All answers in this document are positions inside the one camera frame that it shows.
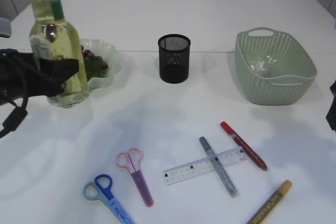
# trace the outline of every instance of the white bowl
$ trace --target white bowl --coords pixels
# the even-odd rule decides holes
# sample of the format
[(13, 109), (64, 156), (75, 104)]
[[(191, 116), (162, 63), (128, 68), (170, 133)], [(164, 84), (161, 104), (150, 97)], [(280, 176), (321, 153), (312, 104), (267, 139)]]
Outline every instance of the white bowl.
[(113, 80), (113, 65), (120, 58), (115, 46), (99, 39), (81, 39), (80, 43), (84, 46), (84, 50), (90, 50), (96, 56), (101, 56), (109, 66), (104, 78), (93, 77), (88, 81), (89, 89), (106, 88)]

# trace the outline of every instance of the clear plastic ruler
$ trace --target clear plastic ruler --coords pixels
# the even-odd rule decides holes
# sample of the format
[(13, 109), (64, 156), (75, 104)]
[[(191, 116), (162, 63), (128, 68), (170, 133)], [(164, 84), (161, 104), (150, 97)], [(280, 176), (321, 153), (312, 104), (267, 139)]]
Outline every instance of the clear plastic ruler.
[[(229, 166), (247, 160), (243, 148), (238, 147), (232, 150), (217, 154), (217, 158), (223, 166)], [(164, 170), (162, 175), (166, 186), (181, 182), (215, 170), (209, 157), (202, 158), (172, 169)]]

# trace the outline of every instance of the black mesh cup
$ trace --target black mesh cup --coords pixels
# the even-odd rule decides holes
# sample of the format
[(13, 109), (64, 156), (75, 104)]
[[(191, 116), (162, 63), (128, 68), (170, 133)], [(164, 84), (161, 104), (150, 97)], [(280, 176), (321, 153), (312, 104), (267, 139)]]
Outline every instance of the black mesh cup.
[(180, 34), (159, 39), (160, 77), (168, 83), (181, 83), (189, 75), (190, 40)]

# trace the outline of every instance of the bottle label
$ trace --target bottle label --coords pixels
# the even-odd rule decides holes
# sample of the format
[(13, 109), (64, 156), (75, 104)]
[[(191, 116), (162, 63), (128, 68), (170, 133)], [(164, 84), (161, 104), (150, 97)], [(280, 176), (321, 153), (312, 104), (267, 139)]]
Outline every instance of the bottle label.
[(40, 70), (40, 63), (39, 60), (46, 59), (51, 60), (51, 43), (47, 41), (44, 37), (38, 35), (31, 35), (30, 38), (30, 45), (33, 50), (34, 54), (34, 61), (37, 68)]
[(51, 10), (53, 11), (55, 21), (64, 19), (63, 9), (60, 0), (51, 3)]

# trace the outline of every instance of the green plastic basket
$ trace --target green plastic basket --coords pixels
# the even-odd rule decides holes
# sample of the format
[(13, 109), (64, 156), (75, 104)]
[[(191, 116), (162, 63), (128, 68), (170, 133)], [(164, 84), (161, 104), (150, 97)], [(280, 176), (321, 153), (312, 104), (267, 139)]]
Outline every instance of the green plastic basket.
[[(272, 32), (270, 36), (253, 36), (255, 31)], [(260, 76), (253, 65), (272, 57), (269, 76)], [(260, 27), (237, 35), (235, 65), (239, 83), (247, 99), (260, 105), (289, 105), (297, 102), (309, 89), (317, 71), (303, 47), (290, 34)]]

